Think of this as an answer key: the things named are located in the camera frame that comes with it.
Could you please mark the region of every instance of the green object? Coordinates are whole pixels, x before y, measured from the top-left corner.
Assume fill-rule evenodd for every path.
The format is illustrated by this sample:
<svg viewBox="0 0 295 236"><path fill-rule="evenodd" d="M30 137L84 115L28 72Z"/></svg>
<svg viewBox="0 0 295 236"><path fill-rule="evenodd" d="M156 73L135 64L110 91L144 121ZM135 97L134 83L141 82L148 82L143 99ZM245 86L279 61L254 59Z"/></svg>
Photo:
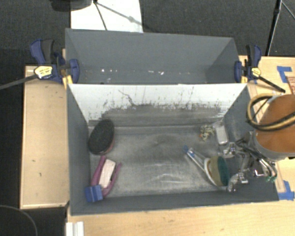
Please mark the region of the green object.
<svg viewBox="0 0 295 236"><path fill-rule="evenodd" d="M210 159L212 179L217 186L227 186L230 180L230 172L226 162L221 156L214 156Z"/></svg>
<svg viewBox="0 0 295 236"><path fill-rule="evenodd" d="M228 185L228 181L230 180L230 172L223 157L218 157L217 166L222 184L224 186Z"/></svg>

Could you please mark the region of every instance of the gray bin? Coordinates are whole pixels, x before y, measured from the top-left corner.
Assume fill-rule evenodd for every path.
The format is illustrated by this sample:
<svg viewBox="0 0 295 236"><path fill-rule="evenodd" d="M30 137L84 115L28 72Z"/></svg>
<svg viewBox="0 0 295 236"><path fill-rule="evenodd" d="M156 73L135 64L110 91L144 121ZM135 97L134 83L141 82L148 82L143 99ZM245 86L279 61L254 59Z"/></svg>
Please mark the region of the gray bin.
<svg viewBox="0 0 295 236"><path fill-rule="evenodd" d="M184 46L181 52L179 42ZM159 57L158 48L166 50ZM275 186L262 178L227 193L210 184L182 152L184 145L207 157L219 152L214 136L207 141L199 138L203 124L223 120L230 141L251 130L245 123L250 99L247 88L232 83L233 52L234 41L229 38L67 30L67 59L78 59L81 68L79 83L67 90L72 215L278 200ZM115 74L100 74L100 69L114 70L117 64ZM154 73L149 72L151 64ZM183 65L192 76L183 74ZM214 79L210 69L219 73L214 84L208 83ZM123 166L111 193L102 201L88 203L84 188L90 184L99 156L88 151L87 141L102 118L110 118L116 131L115 145L107 157ZM236 162L228 164L235 173Z"/></svg>

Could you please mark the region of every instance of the purple clip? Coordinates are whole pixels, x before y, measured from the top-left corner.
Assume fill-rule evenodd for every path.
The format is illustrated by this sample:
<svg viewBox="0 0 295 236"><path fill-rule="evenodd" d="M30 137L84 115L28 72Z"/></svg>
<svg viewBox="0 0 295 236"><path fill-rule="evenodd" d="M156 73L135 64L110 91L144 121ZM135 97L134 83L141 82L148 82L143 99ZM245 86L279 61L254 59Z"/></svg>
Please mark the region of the purple clip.
<svg viewBox="0 0 295 236"><path fill-rule="evenodd" d="M92 181L90 183L91 186L94 186L94 185L98 185L99 184L100 176L102 174L105 161L106 161L106 157L104 155L102 155L100 157L98 166L97 166L97 168L96 168L96 170L95 170L95 172L93 174L93 178L92 178ZM111 189L113 188L113 186L114 186L114 184L116 182L116 179L117 179L117 175L118 175L118 173L120 171L120 168L121 168L121 163L119 163L117 165L116 170L115 170L115 173L113 174L112 180L109 183L109 185L106 188L103 188L102 189L102 195L103 195L103 197L106 197L109 194L109 192L111 191Z"/></svg>

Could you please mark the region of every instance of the blue tape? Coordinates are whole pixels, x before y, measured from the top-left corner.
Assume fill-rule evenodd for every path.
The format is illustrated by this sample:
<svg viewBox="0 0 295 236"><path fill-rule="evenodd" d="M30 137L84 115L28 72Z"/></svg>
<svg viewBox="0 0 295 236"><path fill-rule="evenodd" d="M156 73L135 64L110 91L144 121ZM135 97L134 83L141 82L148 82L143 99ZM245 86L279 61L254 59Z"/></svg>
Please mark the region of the blue tape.
<svg viewBox="0 0 295 236"><path fill-rule="evenodd" d="M284 182L284 185L285 185L286 192L278 193L279 199L280 200L294 201L294 199L295 199L295 192L294 191L291 191L289 182L287 182L285 180L283 180L283 182Z"/></svg>
<svg viewBox="0 0 295 236"><path fill-rule="evenodd" d="M281 76L281 80L283 83L287 83L285 72L291 72L292 68L290 66L277 66L277 71Z"/></svg>

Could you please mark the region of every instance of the blue clamp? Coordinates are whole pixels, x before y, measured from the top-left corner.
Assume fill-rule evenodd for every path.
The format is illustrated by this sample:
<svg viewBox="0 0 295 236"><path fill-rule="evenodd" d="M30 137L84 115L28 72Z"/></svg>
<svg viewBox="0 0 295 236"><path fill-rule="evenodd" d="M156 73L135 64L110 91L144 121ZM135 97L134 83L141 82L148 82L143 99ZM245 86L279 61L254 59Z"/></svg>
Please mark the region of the blue clamp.
<svg viewBox="0 0 295 236"><path fill-rule="evenodd" d="M246 77L248 81L256 79L256 77L253 75L252 68L258 67L259 61L262 57L261 49L259 46L247 45L246 49L248 59L245 60L245 66L242 66L241 61L235 62L234 77L237 83L240 83L242 76Z"/></svg>
<svg viewBox="0 0 295 236"><path fill-rule="evenodd" d="M78 61L76 59L69 60L69 64L66 64L63 56L53 51L54 40L52 39L37 39L30 45L30 53L33 58L36 59L38 65L48 65L53 68L52 76L48 80L62 83L62 70L65 70L66 74L72 76L72 82L77 83L79 80L80 69Z"/></svg>
<svg viewBox="0 0 295 236"><path fill-rule="evenodd" d="M283 180L283 182L284 182L284 185L285 185L286 192L278 193L279 199L280 200L294 201L294 199L295 199L295 192L294 191L291 191L289 182L287 182L285 180Z"/></svg>

